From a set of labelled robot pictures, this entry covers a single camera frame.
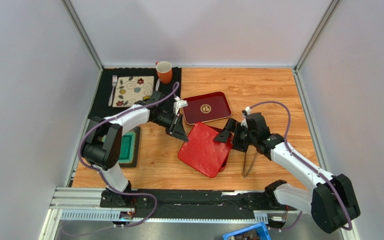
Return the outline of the red chocolate serving tray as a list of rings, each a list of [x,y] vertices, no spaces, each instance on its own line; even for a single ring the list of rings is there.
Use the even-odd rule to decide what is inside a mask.
[[[232,115],[227,97],[221,91],[186,97],[184,100],[188,105],[182,110],[188,125],[221,120]]]

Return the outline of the metal serving tongs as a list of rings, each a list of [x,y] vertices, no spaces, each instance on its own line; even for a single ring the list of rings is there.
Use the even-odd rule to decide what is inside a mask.
[[[243,162],[242,162],[241,177],[243,179],[246,179],[250,175],[250,173],[253,169],[253,166],[255,164],[256,158],[259,155],[257,150],[254,150],[252,152],[251,158],[249,158],[248,153],[249,153],[249,150],[244,153]]]

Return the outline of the red tin lid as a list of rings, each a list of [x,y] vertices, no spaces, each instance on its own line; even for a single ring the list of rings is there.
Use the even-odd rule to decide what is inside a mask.
[[[210,126],[198,122],[188,135],[188,142],[183,143],[177,157],[208,178],[215,178],[225,158],[232,149],[232,144],[215,142],[219,134]]]

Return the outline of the red chocolate box with tray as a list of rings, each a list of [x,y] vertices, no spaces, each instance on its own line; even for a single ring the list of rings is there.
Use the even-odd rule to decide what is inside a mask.
[[[221,133],[222,132],[222,129],[221,128],[218,128],[218,127],[213,127],[213,126],[210,126],[210,128],[212,128],[213,130],[215,130],[215,131],[217,131],[218,133]],[[232,139],[233,139],[233,134],[230,132],[229,133],[229,140],[230,141],[232,141]],[[220,167],[220,169],[219,169],[219,173],[222,173],[224,170],[225,170],[225,168],[226,168],[226,166],[227,166],[227,161],[228,161],[228,158],[229,158],[229,154],[227,154],[227,156],[226,156],[226,158],[224,159],[224,162],[223,162],[223,164],[221,165],[221,167]]]

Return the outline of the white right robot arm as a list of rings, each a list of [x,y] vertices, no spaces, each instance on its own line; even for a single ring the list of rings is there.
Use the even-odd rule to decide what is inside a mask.
[[[351,180],[344,174],[334,175],[295,151],[278,133],[272,133],[260,113],[245,116],[242,122],[230,118],[215,142],[231,143],[234,150],[246,152],[249,146],[295,176],[306,189],[277,180],[264,189],[271,208],[293,207],[310,214],[325,233],[348,225],[361,215]]]

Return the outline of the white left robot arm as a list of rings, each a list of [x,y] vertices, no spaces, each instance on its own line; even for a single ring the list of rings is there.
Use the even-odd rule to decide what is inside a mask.
[[[99,173],[109,191],[128,196],[130,182],[119,166],[122,137],[144,123],[155,123],[167,135],[187,142],[180,110],[188,105],[186,100],[155,91],[151,97],[135,102],[127,110],[105,118],[94,117],[78,147],[78,158],[87,168]]]

